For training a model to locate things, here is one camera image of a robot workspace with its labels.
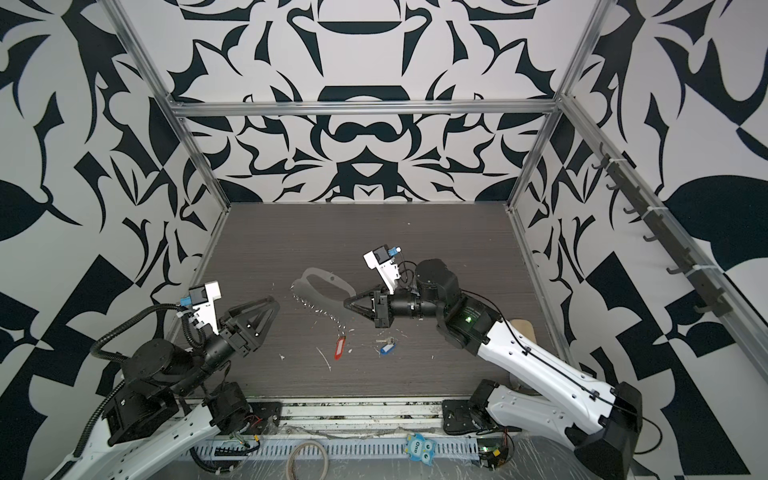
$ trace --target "plastic wrap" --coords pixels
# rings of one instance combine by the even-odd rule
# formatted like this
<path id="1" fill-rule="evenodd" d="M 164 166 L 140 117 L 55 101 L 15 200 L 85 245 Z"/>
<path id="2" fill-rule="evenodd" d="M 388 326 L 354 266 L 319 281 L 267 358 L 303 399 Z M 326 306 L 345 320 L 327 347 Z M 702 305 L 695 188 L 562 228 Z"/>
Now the plastic wrap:
<path id="1" fill-rule="evenodd" d="M 284 451 L 302 441 L 296 438 L 275 439 L 265 437 L 274 447 L 282 446 Z M 314 436 L 323 445 L 330 442 L 327 438 Z M 543 437 L 525 434 L 513 437 L 514 451 L 510 451 L 508 461 L 494 471 L 473 465 L 463 454 L 437 455 L 432 466 L 414 462 L 402 453 L 398 458 L 340 459 L 331 456 L 326 480 L 409 480 L 429 478 L 432 480 L 594 480 L 590 473 L 565 447 Z M 317 480 L 323 470 L 321 459 L 296 460 L 294 472 L 299 480 Z M 232 478 L 233 480 L 274 480 L 285 478 L 285 460 L 259 459 L 258 456 L 242 462 L 234 472 L 218 477 L 200 470 L 188 456 L 170 463 L 152 480 L 206 480 L 214 478 Z"/>

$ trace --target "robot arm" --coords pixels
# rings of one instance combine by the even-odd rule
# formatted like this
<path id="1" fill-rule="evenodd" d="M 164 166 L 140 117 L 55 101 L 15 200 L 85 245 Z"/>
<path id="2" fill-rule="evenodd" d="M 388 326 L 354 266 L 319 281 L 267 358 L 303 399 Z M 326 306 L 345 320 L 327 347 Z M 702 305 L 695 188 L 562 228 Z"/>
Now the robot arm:
<path id="1" fill-rule="evenodd" d="M 372 306 L 358 305 L 360 300 Z M 497 309 L 461 290 L 441 260 L 419 263 L 409 288 L 375 287 L 349 298 L 345 307 L 379 328 L 398 317 L 436 319 L 437 330 L 453 346 L 502 367 L 543 396 L 521 395 L 484 380 L 471 402 L 496 425 L 547 436 L 574 449 L 601 477 L 626 478 L 642 427 L 640 393 L 626 383 L 614 388 L 593 379 L 528 342 Z"/>
<path id="2" fill-rule="evenodd" d="M 49 479 L 141 480 L 199 441 L 237 432 L 247 424 L 250 407 L 245 395 L 235 382 L 222 382 L 205 402 L 185 411 L 183 422 L 158 432 L 179 411 L 179 402 L 187 407 L 183 397 L 202 386 L 235 353 L 246 356 L 259 349 L 280 310 L 279 303 L 268 296 L 236 306 L 217 319 L 214 300 L 218 298 L 217 282 L 193 287 L 179 305 L 144 309 L 94 344 L 91 354 L 119 362 L 124 381 L 99 405 L 78 446 Z M 152 339 L 130 358 L 101 349 L 157 310 L 180 310 L 182 322 L 195 322 L 202 340 L 187 339 L 197 348 L 188 351 L 165 339 Z"/>

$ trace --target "patterned wall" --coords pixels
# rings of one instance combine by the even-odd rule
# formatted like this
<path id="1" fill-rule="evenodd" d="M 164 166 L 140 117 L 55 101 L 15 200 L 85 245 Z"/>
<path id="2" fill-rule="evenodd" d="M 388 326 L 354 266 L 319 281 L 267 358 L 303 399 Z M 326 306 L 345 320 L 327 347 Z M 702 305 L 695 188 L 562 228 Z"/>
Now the patterned wall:
<path id="1" fill-rule="evenodd" d="M 763 316 L 768 251 L 765 2 L 620 0 L 575 94 Z M 518 208 L 585 372 L 626 381 L 664 443 L 639 478 L 762 478 L 768 385 L 567 121 Z M 638 450 L 657 440 L 643 430 Z"/>
<path id="2" fill-rule="evenodd" d="M 542 114 L 191 118 L 232 201 L 507 200 Z"/>
<path id="3" fill-rule="evenodd" d="M 768 2 L 620 0 L 575 94 L 768 317 Z"/>
<path id="4" fill-rule="evenodd" d="M 180 297 L 220 210 L 94 0 L 2 2 L 0 112 L 0 476 L 38 479 L 113 386 L 94 339 Z"/>
<path id="5" fill-rule="evenodd" d="M 643 393 L 664 432 L 635 457 L 638 478 L 768 472 L 768 384 L 681 275 L 598 159 L 562 120 L 518 205 L 556 323 L 585 372 Z M 637 451 L 658 432 L 646 424 Z"/>
<path id="6" fill-rule="evenodd" d="M 552 97 L 594 0 L 130 0 L 180 101 Z"/>

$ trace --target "dark wood tabletop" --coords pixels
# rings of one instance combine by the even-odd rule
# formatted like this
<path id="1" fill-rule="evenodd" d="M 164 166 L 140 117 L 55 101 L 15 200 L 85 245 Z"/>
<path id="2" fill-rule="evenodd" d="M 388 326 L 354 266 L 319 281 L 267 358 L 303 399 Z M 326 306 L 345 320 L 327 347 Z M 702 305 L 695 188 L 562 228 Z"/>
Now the dark wood tabletop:
<path id="1" fill-rule="evenodd" d="M 413 262 L 442 259 L 461 288 L 508 319 L 529 320 L 538 344 L 555 352 L 503 204 L 234 204 L 204 273 L 221 287 L 217 314 L 267 295 L 281 309 L 263 347 L 233 359 L 228 379 L 247 396 L 269 397 L 470 395 L 482 379 L 508 383 L 504 370 L 449 345 L 427 319 L 379 330 L 352 322 L 333 359 L 336 322 L 295 301 L 291 283 L 314 266 L 366 290 L 381 279 L 362 255 L 384 243 Z M 383 356 L 376 340 L 387 336 L 397 343 Z"/>

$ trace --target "metal rail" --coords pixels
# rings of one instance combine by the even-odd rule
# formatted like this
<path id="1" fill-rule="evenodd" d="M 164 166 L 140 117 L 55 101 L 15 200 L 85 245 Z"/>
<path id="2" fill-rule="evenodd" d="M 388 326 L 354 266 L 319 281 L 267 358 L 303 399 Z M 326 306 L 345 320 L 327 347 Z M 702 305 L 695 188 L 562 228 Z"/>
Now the metal rail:
<path id="1" fill-rule="evenodd" d="M 197 147 L 197 143 L 192 138 L 192 133 L 190 133 L 184 123 L 177 118 L 171 109 L 167 97 L 167 89 L 160 75 L 157 74 L 157 68 L 152 63 L 147 49 L 141 43 L 136 29 L 123 9 L 123 5 L 121 5 L 119 0 L 98 0 L 98 2 L 104 8 L 104 13 L 114 27 L 115 33 L 123 44 L 125 51 L 134 59 L 136 69 L 139 70 L 141 77 L 147 83 L 154 100 L 170 124 L 170 128 L 187 149 L 187 153 L 190 155 L 190 159 L 197 168 L 197 171 L 200 172 L 206 187 L 216 198 L 222 210 L 226 210 L 230 206 L 227 195 L 210 169 L 208 160 L 200 151 L 200 148 Z"/>
<path id="2" fill-rule="evenodd" d="M 549 113 L 554 100 L 172 102 L 177 117 L 244 115 Z"/>

